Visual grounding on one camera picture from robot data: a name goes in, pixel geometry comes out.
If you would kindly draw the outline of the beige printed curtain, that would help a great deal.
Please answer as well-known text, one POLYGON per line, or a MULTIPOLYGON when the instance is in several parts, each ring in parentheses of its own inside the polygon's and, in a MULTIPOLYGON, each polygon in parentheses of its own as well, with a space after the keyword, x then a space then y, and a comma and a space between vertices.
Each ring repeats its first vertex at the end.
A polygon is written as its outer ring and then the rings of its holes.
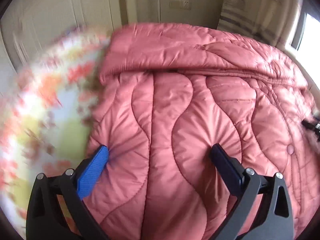
POLYGON ((223 0, 217 29, 281 48, 293 41, 303 0, 223 0))

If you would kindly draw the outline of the wall socket plate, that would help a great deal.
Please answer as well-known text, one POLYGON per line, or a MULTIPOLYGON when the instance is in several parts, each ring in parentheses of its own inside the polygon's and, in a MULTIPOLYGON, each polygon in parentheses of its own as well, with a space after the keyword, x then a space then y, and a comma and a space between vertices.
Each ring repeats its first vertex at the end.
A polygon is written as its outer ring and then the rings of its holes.
POLYGON ((170 0, 169 7, 172 9, 191 9, 191 3, 189 0, 170 0))

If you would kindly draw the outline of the floral bed sheet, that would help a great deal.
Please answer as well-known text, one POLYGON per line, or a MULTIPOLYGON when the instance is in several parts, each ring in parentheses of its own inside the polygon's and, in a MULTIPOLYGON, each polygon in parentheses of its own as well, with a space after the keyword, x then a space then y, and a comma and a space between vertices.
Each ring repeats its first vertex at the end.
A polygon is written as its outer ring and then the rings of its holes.
POLYGON ((58 176, 86 155, 110 38, 74 29, 22 67, 1 98, 1 220, 21 238, 36 176, 58 176))

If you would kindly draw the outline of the white wooden headboard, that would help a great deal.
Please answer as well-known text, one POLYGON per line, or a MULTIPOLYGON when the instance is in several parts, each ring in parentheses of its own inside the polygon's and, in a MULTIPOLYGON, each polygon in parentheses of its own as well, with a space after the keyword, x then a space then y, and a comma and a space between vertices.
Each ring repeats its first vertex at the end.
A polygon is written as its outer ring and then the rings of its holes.
POLYGON ((136 21, 136 0, 9 0, 1 32, 9 61, 18 69, 75 27, 114 31, 136 21))

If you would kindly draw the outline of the pink quilted coat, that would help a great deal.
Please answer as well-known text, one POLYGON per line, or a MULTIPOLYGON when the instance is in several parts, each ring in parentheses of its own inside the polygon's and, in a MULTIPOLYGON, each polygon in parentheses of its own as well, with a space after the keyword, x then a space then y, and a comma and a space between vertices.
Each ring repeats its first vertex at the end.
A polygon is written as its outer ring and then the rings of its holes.
POLYGON ((231 211, 209 159, 220 144, 259 174, 283 174, 299 237, 319 208, 316 138, 302 126, 316 102, 279 49, 187 24, 116 31, 100 60, 81 61, 104 36, 71 46, 65 78, 90 103, 86 154, 110 158, 85 204, 112 239, 209 239, 231 211))

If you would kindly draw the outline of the dark framed window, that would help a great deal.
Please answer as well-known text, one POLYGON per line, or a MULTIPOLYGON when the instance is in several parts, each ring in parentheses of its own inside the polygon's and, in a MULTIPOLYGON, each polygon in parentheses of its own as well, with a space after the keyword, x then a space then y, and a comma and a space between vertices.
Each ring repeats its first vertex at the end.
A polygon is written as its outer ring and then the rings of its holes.
POLYGON ((319 17, 310 11, 303 11, 291 46, 302 56, 314 56, 319 51, 319 17))

